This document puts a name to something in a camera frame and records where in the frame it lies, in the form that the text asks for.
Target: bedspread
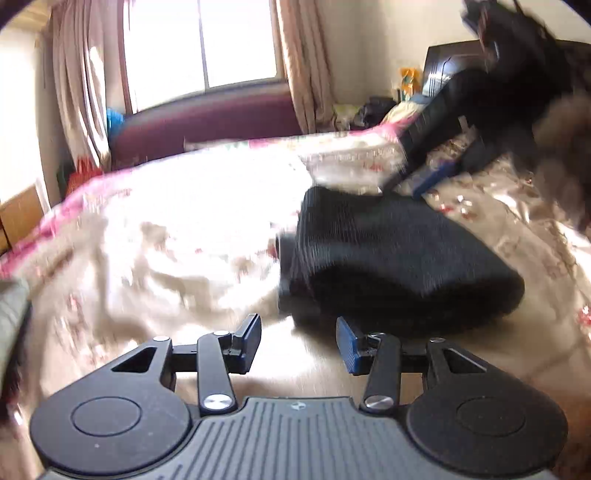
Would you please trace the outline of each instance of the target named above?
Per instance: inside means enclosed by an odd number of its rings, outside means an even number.
[[[41,472],[27,429],[43,398],[155,335],[192,343],[232,330],[249,312],[264,326],[250,373],[232,379],[239,398],[359,401],[365,381],[346,373],[333,336],[278,314],[274,238],[295,228],[313,182],[376,193],[401,162],[400,127],[183,154],[92,180],[54,209],[0,261],[0,273],[29,282],[33,301],[20,390],[0,430],[0,478]],[[431,161],[451,154],[442,148]],[[513,314],[452,339],[555,398],[571,428],[557,473],[591,478],[581,454],[591,450],[591,243],[507,158],[439,185],[427,201],[480,237],[526,285]],[[194,375],[179,375],[177,392],[195,401]],[[405,375],[402,399],[420,393],[420,377]]]

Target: headboard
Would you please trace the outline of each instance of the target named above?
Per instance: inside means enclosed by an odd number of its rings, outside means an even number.
[[[576,41],[559,40],[573,65],[591,64],[591,45]],[[425,59],[423,95],[432,97],[454,73],[468,67],[485,70],[492,64],[486,59],[478,40],[447,43],[429,47]]]

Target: curtain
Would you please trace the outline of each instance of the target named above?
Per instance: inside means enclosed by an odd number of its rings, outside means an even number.
[[[303,133],[316,133],[333,117],[317,0],[277,0],[277,14],[295,114]]]
[[[57,102],[70,152],[108,171],[100,0],[66,0],[53,9],[51,23]]]

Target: folded black garment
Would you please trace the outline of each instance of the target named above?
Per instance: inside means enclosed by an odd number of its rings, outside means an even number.
[[[525,286],[485,244],[424,202],[316,186],[302,202],[289,290],[332,316],[408,333],[507,314]]]

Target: bright sunlit bedding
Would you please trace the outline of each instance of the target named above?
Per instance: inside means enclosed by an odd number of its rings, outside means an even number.
[[[150,337],[195,342],[232,330],[249,312],[261,314],[264,330],[250,374],[233,378],[238,397],[359,400],[364,379],[346,374],[334,342],[279,317],[274,238],[295,228],[315,181],[378,191],[402,159],[395,134],[417,111],[402,109],[370,131],[239,142],[152,162],[92,180],[54,209],[29,242],[0,261],[1,274],[29,282],[33,301],[21,388],[0,436],[0,478],[30,480],[40,472],[27,426],[43,397]],[[573,412],[586,408],[591,392],[591,243],[559,222],[506,159],[448,181],[427,201],[525,279],[524,301],[512,315],[455,339],[564,405],[574,432],[568,453],[584,432]],[[189,375],[177,392],[194,401],[193,388]],[[419,393],[420,380],[408,378],[404,399]],[[568,470],[565,462],[558,468]]]

